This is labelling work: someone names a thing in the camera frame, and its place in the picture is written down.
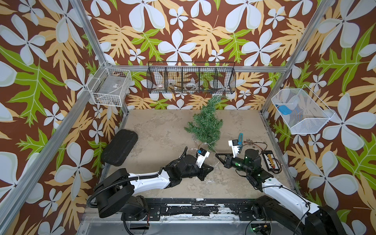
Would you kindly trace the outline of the small green christmas tree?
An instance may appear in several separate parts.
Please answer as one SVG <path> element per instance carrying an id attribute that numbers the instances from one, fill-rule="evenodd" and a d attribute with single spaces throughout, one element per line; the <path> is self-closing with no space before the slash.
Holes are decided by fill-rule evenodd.
<path id="1" fill-rule="evenodd" d="M 221 96 L 213 96 L 204 105 L 200 113 L 193 115 L 193 121 L 184 128 L 188 133 L 203 144 L 207 144 L 210 151 L 215 151 L 217 141 L 221 136 L 223 120 L 216 114 L 216 106 L 220 103 Z"/>

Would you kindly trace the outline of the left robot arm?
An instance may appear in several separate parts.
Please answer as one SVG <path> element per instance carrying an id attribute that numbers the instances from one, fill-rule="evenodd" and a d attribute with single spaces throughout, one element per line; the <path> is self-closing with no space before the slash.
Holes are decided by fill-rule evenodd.
<path id="1" fill-rule="evenodd" d="M 196 177 L 204 181 L 214 170 L 204 160 L 203 157 L 182 155 L 159 171 L 144 174 L 129 173 L 126 168 L 121 168 L 95 187 L 94 193 L 87 199 L 87 207 L 98 209 L 100 218 L 121 212 L 126 219 L 142 220 L 150 208 L 143 196 L 137 196 L 138 193 L 169 189 L 185 178 Z"/>

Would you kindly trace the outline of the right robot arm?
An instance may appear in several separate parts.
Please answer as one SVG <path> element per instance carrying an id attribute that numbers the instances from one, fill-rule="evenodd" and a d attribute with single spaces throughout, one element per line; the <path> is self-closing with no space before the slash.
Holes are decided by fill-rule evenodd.
<path id="1" fill-rule="evenodd" d="M 255 203 L 265 210 L 267 217 L 279 222 L 295 235 L 346 233 L 334 209 L 303 198 L 264 170 L 257 150 L 246 150 L 243 159 L 224 153 L 217 153 L 215 156 L 225 168 L 233 167 L 244 172 L 248 182 L 264 193 Z"/>

